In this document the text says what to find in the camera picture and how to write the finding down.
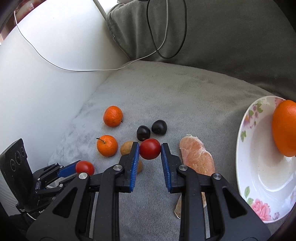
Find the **dark plum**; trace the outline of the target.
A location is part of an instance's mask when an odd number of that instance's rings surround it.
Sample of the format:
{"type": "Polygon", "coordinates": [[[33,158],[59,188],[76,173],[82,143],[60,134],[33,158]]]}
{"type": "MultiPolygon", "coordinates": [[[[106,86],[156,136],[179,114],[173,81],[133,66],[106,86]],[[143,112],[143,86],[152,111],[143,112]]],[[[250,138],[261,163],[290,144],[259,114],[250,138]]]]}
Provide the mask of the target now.
{"type": "Polygon", "coordinates": [[[157,135],[164,135],[167,132],[167,124],[164,120],[156,120],[152,124],[151,130],[157,135]]]}
{"type": "Polygon", "coordinates": [[[143,141],[149,139],[150,136],[151,136],[151,131],[147,126],[141,125],[141,126],[138,127],[138,129],[137,129],[137,139],[140,142],[143,142],[143,141]]]}

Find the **large orange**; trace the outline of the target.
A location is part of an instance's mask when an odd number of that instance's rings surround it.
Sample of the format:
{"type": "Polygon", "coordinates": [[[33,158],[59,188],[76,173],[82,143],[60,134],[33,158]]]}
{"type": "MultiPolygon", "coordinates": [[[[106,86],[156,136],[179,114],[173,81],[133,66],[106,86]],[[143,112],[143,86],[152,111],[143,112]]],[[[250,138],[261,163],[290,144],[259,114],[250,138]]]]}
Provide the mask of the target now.
{"type": "Polygon", "coordinates": [[[295,128],[295,102],[282,101],[273,113],[272,133],[276,147],[284,156],[295,156],[295,128]]]}

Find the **brown longan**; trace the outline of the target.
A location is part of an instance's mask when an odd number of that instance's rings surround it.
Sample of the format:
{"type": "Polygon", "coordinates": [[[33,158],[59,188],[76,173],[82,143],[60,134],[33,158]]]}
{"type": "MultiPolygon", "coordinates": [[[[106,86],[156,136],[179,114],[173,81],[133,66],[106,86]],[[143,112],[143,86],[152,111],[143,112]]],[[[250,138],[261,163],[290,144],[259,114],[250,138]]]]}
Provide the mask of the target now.
{"type": "Polygon", "coordinates": [[[120,153],[121,155],[129,154],[132,149],[133,141],[127,141],[121,145],[120,153]]]}
{"type": "Polygon", "coordinates": [[[139,174],[142,171],[143,168],[143,163],[141,160],[138,161],[138,168],[137,168],[137,173],[139,174]]]}

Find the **mandarin without stem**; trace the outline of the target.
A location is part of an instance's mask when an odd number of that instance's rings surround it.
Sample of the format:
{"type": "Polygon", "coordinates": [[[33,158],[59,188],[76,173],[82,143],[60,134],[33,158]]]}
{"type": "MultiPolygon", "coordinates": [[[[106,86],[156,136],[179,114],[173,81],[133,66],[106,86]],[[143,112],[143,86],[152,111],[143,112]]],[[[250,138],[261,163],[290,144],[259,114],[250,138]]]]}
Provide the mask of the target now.
{"type": "Polygon", "coordinates": [[[123,112],[117,106],[110,106],[106,109],[103,115],[104,123],[111,128],[117,127],[122,123],[123,120],[123,112]]]}

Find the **small pomelo peel piece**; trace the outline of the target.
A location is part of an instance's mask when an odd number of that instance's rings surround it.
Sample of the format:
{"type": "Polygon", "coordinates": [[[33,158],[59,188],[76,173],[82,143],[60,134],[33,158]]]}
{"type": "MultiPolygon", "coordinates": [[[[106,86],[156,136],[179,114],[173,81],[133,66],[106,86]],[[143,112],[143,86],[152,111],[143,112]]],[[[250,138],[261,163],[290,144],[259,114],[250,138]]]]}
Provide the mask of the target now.
{"type": "MultiPolygon", "coordinates": [[[[205,193],[201,192],[201,196],[202,196],[203,208],[205,208],[207,206],[205,193]]],[[[181,212],[182,212],[182,196],[180,195],[174,210],[174,214],[177,216],[178,219],[181,219],[181,212]]]]}

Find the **mandarin with stem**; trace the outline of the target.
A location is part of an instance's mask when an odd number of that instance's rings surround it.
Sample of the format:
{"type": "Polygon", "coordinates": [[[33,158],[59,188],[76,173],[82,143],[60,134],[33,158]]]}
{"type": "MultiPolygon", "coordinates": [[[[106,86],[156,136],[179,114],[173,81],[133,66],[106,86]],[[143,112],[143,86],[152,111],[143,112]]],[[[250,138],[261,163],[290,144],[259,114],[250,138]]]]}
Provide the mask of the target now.
{"type": "Polygon", "coordinates": [[[104,157],[114,156],[118,150],[117,140],[110,135],[97,138],[97,150],[104,157]]]}

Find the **larger red cherry tomato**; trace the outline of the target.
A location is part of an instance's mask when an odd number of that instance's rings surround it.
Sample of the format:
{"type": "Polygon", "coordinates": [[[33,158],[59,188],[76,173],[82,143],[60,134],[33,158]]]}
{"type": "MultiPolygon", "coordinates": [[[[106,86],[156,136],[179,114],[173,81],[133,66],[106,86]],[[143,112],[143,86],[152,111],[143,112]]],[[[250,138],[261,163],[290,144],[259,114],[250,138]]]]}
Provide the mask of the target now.
{"type": "Polygon", "coordinates": [[[161,144],[154,138],[143,141],[139,147],[139,153],[142,158],[152,160],[159,156],[161,152],[161,144]]]}

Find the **smaller red cherry tomato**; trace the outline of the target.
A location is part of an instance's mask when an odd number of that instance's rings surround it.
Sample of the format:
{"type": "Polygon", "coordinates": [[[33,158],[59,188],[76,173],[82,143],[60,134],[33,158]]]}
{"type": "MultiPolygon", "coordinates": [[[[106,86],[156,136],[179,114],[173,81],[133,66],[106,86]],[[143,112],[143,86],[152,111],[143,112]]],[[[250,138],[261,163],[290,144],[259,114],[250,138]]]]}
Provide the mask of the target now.
{"type": "Polygon", "coordinates": [[[88,161],[78,161],[75,166],[77,173],[87,173],[89,176],[93,175],[95,168],[91,162],[88,161]]]}

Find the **light grey seat cushion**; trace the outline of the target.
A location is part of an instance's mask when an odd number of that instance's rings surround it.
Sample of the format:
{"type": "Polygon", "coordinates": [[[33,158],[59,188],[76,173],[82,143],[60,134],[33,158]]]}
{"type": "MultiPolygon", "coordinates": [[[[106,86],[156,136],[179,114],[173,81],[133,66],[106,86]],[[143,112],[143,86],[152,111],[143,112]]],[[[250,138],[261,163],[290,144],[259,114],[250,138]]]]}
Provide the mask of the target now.
{"type": "MultiPolygon", "coordinates": [[[[215,169],[236,187],[235,149],[239,126],[248,106],[268,91],[236,78],[192,67],[136,62],[112,73],[85,102],[63,134],[50,163],[68,165],[90,161],[97,172],[118,163],[120,153],[105,158],[96,143],[102,135],[115,137],[119,145],[136,141],[139,126],[157,120],[167,132],[157,136],[180,154],[179,141],[198,137],[214,159],[215,169]],[[123,112],[117,127],[108,127],[103,115],[110,106],[123,112]]],[[[165,186],[160,158],[145,160],[132,193],[119,196],[121,240],[178,240],[180,220],[174,209],[177,194],[165,186]]]]}

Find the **peeled pomelo segment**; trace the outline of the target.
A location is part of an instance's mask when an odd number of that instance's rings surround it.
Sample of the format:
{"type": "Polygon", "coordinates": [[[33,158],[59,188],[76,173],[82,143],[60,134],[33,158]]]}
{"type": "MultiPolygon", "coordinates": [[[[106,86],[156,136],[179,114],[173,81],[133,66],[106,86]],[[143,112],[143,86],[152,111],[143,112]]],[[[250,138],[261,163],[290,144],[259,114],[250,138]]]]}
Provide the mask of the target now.
{"type": "Polygon", "coordinates": [[[213,157],[198,137],[183,137],[179,142],[179,149],[184,165],[202,175],[211,176],[215,173],[213,157]]]}

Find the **white floral plate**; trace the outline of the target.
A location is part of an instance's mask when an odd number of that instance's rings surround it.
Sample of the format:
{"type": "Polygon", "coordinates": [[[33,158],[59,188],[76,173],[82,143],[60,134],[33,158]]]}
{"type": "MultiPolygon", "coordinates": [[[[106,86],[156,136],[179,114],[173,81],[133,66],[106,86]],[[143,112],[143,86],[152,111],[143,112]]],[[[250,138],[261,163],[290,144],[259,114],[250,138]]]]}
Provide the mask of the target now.
{"type": "Polygon", "coordinates": [[[264,223],[289,214],[295,204],[295,157],[277,149],[273,112],[284,99],[264,96],[246,110],[236,143],[236,179],[240,195],[264,223]]]}

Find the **dark grey back cushion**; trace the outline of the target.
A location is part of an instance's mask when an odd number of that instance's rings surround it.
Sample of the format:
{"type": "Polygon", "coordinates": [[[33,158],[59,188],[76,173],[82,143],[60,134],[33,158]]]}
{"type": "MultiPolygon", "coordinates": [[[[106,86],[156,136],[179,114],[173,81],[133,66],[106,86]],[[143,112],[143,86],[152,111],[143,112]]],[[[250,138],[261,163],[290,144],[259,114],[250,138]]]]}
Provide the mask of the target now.
{"type": "Polygon", "coordinates": [[[129,60],[218,72],[295,99],[295,30],[274,1],[131,1],[106,24],[129,60]]]}

